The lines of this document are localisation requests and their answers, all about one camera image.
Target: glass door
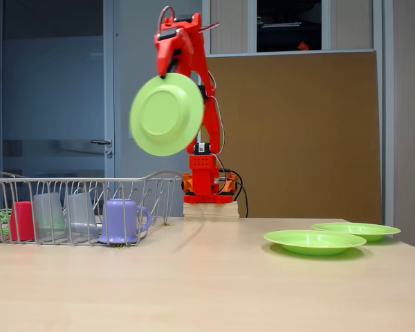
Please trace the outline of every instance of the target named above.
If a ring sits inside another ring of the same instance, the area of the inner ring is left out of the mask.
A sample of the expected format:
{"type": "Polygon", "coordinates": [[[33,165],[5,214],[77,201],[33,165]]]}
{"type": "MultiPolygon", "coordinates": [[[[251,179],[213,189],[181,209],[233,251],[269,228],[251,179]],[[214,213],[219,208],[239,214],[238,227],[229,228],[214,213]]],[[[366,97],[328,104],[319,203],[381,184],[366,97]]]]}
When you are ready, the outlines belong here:
{"type": "Polygon", "coordinates": [[[2,12],[2,170],[113,177],[112,1],[2,0],[2,12]]]}

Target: brown panel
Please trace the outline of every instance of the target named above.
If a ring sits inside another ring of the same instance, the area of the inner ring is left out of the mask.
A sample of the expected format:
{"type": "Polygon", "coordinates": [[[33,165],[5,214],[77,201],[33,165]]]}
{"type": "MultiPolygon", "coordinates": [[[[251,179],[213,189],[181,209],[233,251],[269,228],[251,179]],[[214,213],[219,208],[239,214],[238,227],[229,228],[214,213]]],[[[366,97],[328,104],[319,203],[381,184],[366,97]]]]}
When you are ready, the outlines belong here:
{"type": "Polygon", "coordinates": [[[249,216],[380,223],[375,53],[208,64],[226,132],[220,157],[243,177],[249,216]]]}

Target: red robotic arm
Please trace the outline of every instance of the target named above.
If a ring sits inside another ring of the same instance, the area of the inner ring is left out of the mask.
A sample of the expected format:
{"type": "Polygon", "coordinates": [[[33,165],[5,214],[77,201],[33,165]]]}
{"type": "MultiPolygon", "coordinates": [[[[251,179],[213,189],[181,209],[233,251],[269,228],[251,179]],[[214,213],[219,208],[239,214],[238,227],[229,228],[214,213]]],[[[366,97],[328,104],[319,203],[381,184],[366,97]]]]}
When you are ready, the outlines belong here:
{"type": "Polygon", "coordinates": [[[210,141],[197,144],[194,138],[186,148],[190,154],[192,175],[183,174],[182,188],[186,193],[184,201],[186,203],[230,203],[235,193],[234,183],[226,182],[222,190],[219,189],[219,168],[216,165],[215,156],[220,152],[219,118],[216,112],[215,86],[210,81],[211,75],[206,64],[202,33],[204,30],[201,27],[199,13],[177,18],[170,7],[163,9],[158,20],[157,33],[154,35],[157,48],[157,69],[162,78],[167,73],[179,73],[189,77],[194,71],[200,75],[203,83],[200,86],[204,99],[201,125],[209,133],[210,141]],[[170,10],[172,15],[163,20],[163,15],[167,10],[170,10]]]}
{"type": "MultiPolygon", "coordinates": [[[[203,43],[203,29],[199,13],[187,17],[165,18],[158,24],[158,31],[154,36],[157,48],[157,69],[161,77],[166,73],[179,73],[190,76],[192,71],[200,75],[204,85],[204,116],[202,126],[205,126],[210,137],[210,152],[220,152],[219,119],[215,107],[215,89],[210,81],[210,74],[206,64],[206,56],[203,43]]],[[[194,153],[196,138],[187,146],[189,154],[194,153]]]]}

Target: wooden block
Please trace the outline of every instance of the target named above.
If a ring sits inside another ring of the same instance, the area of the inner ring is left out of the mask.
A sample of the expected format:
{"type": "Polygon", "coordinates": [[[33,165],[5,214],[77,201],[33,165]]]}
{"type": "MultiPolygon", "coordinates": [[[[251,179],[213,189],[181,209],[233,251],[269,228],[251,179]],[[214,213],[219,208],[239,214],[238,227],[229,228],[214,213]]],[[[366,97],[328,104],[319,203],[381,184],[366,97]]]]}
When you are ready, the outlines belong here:
{"type": "Polygon", "coordinates": [[[231,202],[227,204],[184,203],[183,214],[185,216],[185,220],[199,220],[199,219],[238,220],[240,218],[238,214],[238,203],[237,202],[231,202]]]}

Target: wire dish rack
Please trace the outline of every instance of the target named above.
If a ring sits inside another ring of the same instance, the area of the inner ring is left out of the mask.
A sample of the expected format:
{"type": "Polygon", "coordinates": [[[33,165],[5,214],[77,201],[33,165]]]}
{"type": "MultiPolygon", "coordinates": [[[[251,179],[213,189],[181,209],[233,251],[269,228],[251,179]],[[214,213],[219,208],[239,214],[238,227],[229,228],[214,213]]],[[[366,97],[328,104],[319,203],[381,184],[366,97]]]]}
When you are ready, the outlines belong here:
{"type": "Polygon", "coordinates": [[[136,246],[172,212],[181,175],[26,178],[0,172],[0,243],[136,246]]]}

